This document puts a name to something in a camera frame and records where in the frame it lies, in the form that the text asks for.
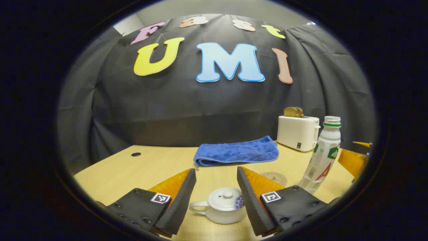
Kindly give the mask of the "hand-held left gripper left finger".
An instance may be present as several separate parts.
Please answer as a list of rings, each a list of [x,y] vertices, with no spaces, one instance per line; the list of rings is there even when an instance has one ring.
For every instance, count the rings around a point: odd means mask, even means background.
[[[190,168],[148,190],[133,188],[106,210],[130,226],[171,238],[184,220],[196,181]]]

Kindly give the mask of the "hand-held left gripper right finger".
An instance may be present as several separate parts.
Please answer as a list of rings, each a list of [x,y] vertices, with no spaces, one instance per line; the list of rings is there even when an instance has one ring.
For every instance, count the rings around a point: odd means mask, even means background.
[[[237,182],[256,236],[290,236],[330,207],[298,185],[285,188],[242,166]]]

